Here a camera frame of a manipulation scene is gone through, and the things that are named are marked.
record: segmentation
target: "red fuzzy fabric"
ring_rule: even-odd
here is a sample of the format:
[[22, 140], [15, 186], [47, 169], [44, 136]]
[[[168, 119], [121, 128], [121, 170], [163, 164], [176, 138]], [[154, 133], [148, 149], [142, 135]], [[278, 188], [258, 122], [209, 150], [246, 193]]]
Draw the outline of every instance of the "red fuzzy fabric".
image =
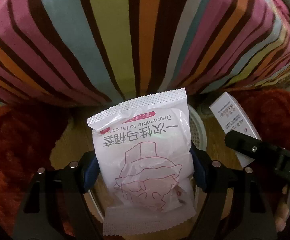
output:
[[231, 94], [247, 113], [263, 141], [290, 150], [290, 92], [274, 89]]
[[9, 235], [34, 172], [53, 169], [49, 156], [67, 120], [54, 106], [0, 107], [0, 225]]
[[[231, 92], [263, 141], [290, 150], [290, 92], [281, 89]], [[250, 164], [275, 212], [286, 181], [257, 162]]]

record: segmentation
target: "black clamp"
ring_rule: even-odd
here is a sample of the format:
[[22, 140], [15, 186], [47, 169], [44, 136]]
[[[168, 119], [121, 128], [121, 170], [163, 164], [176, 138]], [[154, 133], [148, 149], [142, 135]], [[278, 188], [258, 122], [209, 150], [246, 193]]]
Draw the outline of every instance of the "black clamp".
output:
[[[269, 204], [252, 174], [237, 171], [212, 161], [205, 151], [192, 145], [194, 179], [207, 197], [187, 240], [274, 240], [277, 237]], [[71, 162], [58, 171], [38, 170], [21, 203], [14, 240], [102, 240], [83, 193], [93, 187], [99, 174], [94, 152], [86, 153], [80, 162]], [[75, 237], [65, 234], [56, 190], [62, 188], [70, 223]], [[233, 201], [229, 216], [221, 220], [228, 188]]]
[[226, 134], [225, 144], [227, 147], [271, 168], [276, 175], [290, 183], [289, 150], [260, 141], [237, 131], [230, 131]]

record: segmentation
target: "multicolored striped cushion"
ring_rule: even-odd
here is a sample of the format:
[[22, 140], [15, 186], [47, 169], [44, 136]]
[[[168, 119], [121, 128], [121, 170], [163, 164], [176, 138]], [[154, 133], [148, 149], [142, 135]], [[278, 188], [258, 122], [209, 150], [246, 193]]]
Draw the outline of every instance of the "multicolored striped cushion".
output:
[[0, 0], [0, 104], [99, 105], [288, 76], [290, 24], [272, 0]]

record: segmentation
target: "white plastic package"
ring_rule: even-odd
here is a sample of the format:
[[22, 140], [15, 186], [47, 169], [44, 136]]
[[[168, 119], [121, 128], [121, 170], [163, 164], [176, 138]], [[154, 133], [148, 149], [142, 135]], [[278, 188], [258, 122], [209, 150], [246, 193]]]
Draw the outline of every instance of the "white plastic package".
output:
[[185, 89], [125, 101], [87, 120], [101, 174], [116, 204], [104, 235], [167, 229], [195, 215]]

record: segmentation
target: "pink line drawing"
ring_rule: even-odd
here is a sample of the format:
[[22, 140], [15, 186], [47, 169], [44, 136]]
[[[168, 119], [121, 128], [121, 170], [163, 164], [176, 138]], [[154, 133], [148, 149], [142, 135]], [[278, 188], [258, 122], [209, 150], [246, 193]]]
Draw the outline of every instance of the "pink line drawing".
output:
[[178, 184], [183, 168], [167, 158], [157, 156], [155, 142], [141, 142], [125, 152], [125, 163], [114, 189], [133, 203], [163, 211], [172, 189]]

